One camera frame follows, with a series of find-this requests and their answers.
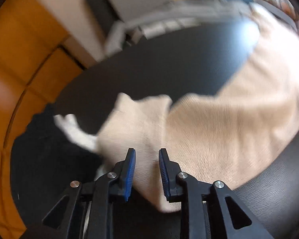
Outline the beige knit sweater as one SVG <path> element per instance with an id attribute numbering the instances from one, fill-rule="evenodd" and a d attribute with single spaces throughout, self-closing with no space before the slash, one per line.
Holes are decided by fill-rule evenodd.
<path id="1" fill-rule="evenodd" d="M 177 212 L 162 190 L 158 152 L 203 182 L 238 188 L 267 168 L 299 131 L 299 36 L 251 4 L 260 40 L 216 96 L 167 95 L 134 101 L 121 93 L 97 135 L 109 163 L 136 150 L 134 188 L 161 212 Z"/>

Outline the black garment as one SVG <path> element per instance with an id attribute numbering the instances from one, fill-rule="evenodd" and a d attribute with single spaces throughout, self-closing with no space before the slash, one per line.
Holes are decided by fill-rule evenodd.
<path id="1" fill-rule="evenodd" d="M 66 138 L 56 127 L 53 113 L 53 106 L 47 104 L 34 114 L 11 151 L 12 197 L 27 227 L 47 214 L 70 182 L 91 182 L 102 163 L 101 157 Z"/>

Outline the white glove cloth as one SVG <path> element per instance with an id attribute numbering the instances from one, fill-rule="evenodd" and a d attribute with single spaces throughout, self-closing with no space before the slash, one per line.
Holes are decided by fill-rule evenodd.
<path id="1" fill-rule="evenodd" d="M 54 123 L 60 129 L 66 138 L 75 144 L 91 153 L 98 153 L 98 136 L 96 134 L 88 134 L 84 132 L 74 114 L 62 116 L 60 114 L 53 116 Z"/>

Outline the grey cloth garment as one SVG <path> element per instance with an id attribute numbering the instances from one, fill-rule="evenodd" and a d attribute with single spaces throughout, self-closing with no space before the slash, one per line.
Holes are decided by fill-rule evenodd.
<path id="1" fill-rule="evenodd" d="M 249 5 L 242 0 L 168 2 L 133 20 L 114 22 L 105 42 L 105 55 L 111 57 L 122 51 L 128 35 L 132 36 L 131 43 L 137 44 L 141 38 L 151 39 L 202 23 L 235 20 L 250 13 Z"/>

